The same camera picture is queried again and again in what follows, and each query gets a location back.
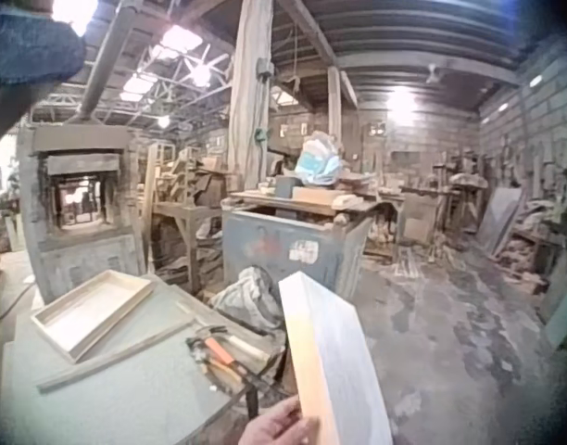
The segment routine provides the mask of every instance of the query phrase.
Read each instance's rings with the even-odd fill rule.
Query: blue machine
[[[329,228],[254,211],[224,212],[224,278],[233,283],[243,269],[258,266],[278,283],[302,271],[351,300],[371,223],[363,215],[344,227]]]

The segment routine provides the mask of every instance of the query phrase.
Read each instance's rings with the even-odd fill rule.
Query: sticker
[[[290,247],[291,261],[302,261],[306,264],[314,264],[319,258],[319,243],[316,241],[294,241]]]

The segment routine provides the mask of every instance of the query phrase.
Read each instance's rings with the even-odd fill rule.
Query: power cord
[[[35,285],[35,282],[30,283],[29,285],[27,285],[26,287],[24,287],[24,290],[22,290],[22,292],[19,293],[19,295],[16,297],[16,299],[14,300],[14,302],[12,304],[10,304],[9,308],[7,308],[4,313],[2,313],[0,315],[0,322],[5,319],[10,312],[12,312],[12,309],[14,309],[14,307],[18,304],[18,302],[21,300],[22,297],[24,297],[24,295],[26,295],[26,293],[31,289],[31,287],[33,287]]]

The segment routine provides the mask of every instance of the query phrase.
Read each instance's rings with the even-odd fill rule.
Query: concrete floor
[[[474,252],[465,260],[466,272],[423,264],[419,279],[362,264],[353,302],[395,444],[567,443],[552,435],[567,414],[567,352],[551,351],[529,297],[490,261]],[[0,312],[31,274],[25,252],[3,255],[2,269]],[[33,290],[0,324],[0,366],[32,297]]]
[[[0,314],[2,314],[19,293],[26,288],[24,279],[32,275],[32,267],[26,250],[9,252],[0,257]],[[35,286],[32,287],[14,307],[10,314],[0,322],[0,381],[4,344],[14,339],[16,317],[31,309]]]

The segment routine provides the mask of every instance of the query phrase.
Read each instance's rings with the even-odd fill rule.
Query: skylight
[[[130,102],[138,102],[142,99],[145,93],[150,91],[158,79],[149,74],[134,74],[125,86],[123,92],[120,94],[121,100]]]
[[[297,100],[283,91],[279,86],[274,86],[273,88],[271,88],[271,97],[273,97],[277,105],[282,107],[297,105],[298,103]]]
[[[82,37],[97,7],[98,0],[55,0],[52,17],[55,21],[68,23]]]
[[[170,59],[179,56],[179,53],[186,53],[194,50],[203,44],[203,39],[197,34],[174,25],[164,33],[160,44],[152,49],[152,56],[159,59]]]

